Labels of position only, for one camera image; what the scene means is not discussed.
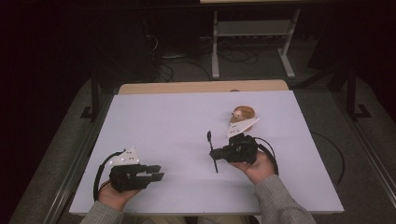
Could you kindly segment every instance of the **white mount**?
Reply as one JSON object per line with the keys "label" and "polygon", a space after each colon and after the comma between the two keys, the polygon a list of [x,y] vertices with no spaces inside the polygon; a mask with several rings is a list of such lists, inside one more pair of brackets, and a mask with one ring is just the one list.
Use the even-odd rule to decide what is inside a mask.
{"label": "white mount", "polygon": [[250,126],[259,121],[259,119],[260,118],[245,119],[236,123],[231,123],[230,127],[228,128],[227,137],[231,138],[233,136],[236,136],[237,134],[244,132]]}
{"label": "white mount", "polygon": [[110,166],[133,165],[139,164],[140,160],[137,157],[137,152],[134,147],[125,149],[119,156],[115,156],[108,162]]}

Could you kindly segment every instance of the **forearm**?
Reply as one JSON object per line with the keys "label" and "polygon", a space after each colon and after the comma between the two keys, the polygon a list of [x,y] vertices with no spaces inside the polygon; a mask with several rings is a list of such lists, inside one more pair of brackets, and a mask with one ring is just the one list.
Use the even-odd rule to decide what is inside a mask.
{"label": "forearm", "polygon": [[312,215],[290,196],[279,176],[271,175],[255,186],[262,223],[315,223]]}
{"label": "forearm", "polygon": [[88,212],[87,216],[82,219],[81,224],[118,224],[122,221],[122,216],[122,212],[111,208],[104,203],[95,202],[91,210]]}

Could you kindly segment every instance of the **sleeve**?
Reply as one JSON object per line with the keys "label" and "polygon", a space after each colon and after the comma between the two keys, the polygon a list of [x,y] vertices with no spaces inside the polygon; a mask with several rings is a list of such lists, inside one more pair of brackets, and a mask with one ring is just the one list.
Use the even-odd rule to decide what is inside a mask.
{"label": "sleeve", "polygon": [[262,223],[316,223],[312,215],[297,204],[279,176],[271,175],[255,186]]}
{"label": "sleeve", "polygon": [[87,216],[82,219],[81,224],[119,224],[122,217],[122,212],[96,201]]}

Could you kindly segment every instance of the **person's right hand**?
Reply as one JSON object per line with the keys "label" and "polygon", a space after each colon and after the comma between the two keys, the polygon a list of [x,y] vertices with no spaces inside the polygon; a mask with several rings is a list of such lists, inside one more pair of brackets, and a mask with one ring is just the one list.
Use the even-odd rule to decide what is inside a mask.
{"label": "person's right hand", "polygon": [[230,164],[247,175],[248,179],[257,184],[270,175],[274,175],[274,165],[267,155],[261,151],[257,152],[256,161],[253,164],[247,162],[230,162]]}

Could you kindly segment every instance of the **table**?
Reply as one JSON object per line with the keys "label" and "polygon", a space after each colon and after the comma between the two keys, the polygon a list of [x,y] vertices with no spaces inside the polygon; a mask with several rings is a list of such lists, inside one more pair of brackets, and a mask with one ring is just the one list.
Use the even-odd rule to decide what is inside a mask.
{"label": "table", "polygon": [[[159,164],[165,175],[129,201],[125,213],[258,215],[253,185],[226,161],[218,162],[216,174],[206,140],[210,130],[214,148],[228,144],[228,122],[238,105],[252,106],[261,118],[247,134],[272,145],[280,178],[294,199],[312,213],[343,212],[293,92],[281,80],[122,86],[70,212],[84,215],[91,208],[99,164],[111,153],[135,146],[142,164]],[[109,170],[101,182],[108,179]]]}

